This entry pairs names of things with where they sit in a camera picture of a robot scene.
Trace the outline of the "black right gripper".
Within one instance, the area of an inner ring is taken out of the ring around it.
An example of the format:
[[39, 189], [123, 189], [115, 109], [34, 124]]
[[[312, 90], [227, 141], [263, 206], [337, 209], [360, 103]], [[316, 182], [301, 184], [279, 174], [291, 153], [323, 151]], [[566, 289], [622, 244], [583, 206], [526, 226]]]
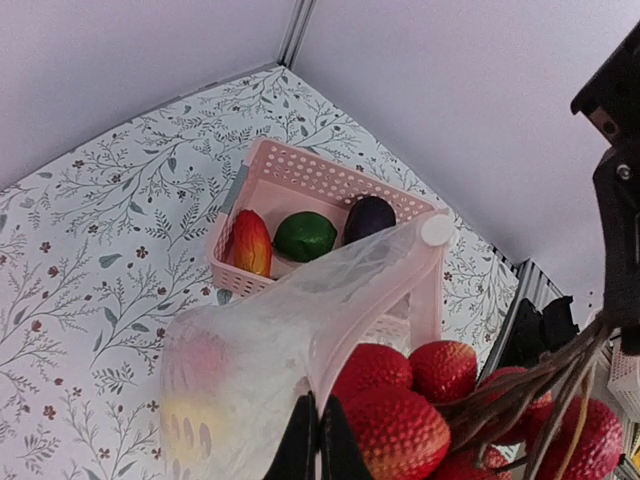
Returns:
[[571, 102], [610, 147], [594, 170], [605, 248], [603, 312], [620, 330], [622, 352], [639, 353], [639, 27]]

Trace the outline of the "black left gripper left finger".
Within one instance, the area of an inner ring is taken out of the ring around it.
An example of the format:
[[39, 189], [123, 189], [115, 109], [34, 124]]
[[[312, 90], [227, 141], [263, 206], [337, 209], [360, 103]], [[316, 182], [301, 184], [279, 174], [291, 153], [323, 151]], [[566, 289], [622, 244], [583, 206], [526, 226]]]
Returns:
[[311, 391], [300, 396], [267, 471], [267, 480], [314, 480], [319, 416]]

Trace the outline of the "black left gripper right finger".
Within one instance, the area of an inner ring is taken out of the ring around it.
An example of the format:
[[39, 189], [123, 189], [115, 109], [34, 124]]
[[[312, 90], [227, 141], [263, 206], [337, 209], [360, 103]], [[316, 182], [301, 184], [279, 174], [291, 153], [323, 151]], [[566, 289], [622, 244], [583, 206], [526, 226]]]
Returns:
[[370, 472], [340, 400], [330, 397], [319, 426], [322, 480], [366, 480]]

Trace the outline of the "clear zip top bag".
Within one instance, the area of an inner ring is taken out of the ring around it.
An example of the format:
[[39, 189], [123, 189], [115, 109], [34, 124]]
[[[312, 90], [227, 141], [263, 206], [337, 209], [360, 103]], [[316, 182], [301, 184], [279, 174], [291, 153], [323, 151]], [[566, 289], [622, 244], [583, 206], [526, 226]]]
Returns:
[[[457, 230], [452, 215], [437, 227], [435, 242], [445, 248]], [[275, 457], [295, 403], [311, 391], [321, 419], [334, 383], [363, 339], [344, 336], [325, 343], [299, 302], [284, 299], [295, 270], [262, 292], [223, 306], [191, 309], [169, 325], [160, 370], [162, 398], [179, 394], [215, 403], [229, 419], [225, 443], [209, 458], [200, 479], [261, 479]], [[213, 393], [175, 392], [168, 384], [171, 345], [199, 333], [218, 335], [234, 348], [229, 376]]]

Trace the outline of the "yellow toy fruit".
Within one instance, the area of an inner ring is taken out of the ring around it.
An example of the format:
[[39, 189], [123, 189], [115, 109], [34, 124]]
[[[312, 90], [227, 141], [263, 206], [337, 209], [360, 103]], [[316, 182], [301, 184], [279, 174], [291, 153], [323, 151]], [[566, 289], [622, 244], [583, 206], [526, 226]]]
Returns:
[[160, 408], [162, 445], [171, 479], [200, 479], [212, 452], [225, 443], [228, 415], [202, 398], [168, 394]]

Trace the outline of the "red toy fruit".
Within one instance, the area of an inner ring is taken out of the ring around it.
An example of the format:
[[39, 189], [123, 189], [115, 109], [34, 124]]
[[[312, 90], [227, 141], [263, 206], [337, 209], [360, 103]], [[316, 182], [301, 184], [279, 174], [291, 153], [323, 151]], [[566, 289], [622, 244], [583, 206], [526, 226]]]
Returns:
[[199, 333], [171, 345], [168, 384], [175, 392], [215, 392], [229, 376], [234, 348], [218, 335]]

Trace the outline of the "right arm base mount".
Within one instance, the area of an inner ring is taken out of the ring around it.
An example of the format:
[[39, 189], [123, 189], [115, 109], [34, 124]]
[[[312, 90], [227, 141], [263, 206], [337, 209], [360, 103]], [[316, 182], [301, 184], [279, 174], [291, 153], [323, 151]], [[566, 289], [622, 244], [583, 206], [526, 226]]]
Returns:
[[531, 368], [543, 354], [556, 352], [573, 340], [580, 328], [573, 321], [572, 303], [572, 296], [563, 296], [538, 310], [523, 299], [498, 366]]

